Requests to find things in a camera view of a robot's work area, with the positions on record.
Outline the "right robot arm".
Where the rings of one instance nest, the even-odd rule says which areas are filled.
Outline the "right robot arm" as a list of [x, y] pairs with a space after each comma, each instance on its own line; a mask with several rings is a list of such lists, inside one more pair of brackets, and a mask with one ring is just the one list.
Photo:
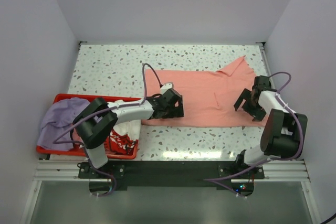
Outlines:
[[300, 157], [308, 118], [286, 104], [267, 76], [257, 76], [251, 90], [244, 89], [234, 104], [242, 108], [254, 122], [267, 118], [260, 144], [237, 155], [231, 172], [246, 178], [269, 161], [290, 161]]

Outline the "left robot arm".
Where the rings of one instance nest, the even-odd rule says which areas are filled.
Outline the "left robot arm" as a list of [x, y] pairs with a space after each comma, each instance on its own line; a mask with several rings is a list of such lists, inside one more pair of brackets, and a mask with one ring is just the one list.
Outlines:
[[121, 102], [108, 106], [101, 97], [94, 99], [73, 121], [91, 161], [90, 171], [97, 178], [108, 174], [104, 142], [117, 124], [134, 120], [173, 119], [184, 116], [183, 96], [169, 88], [143, 101]]

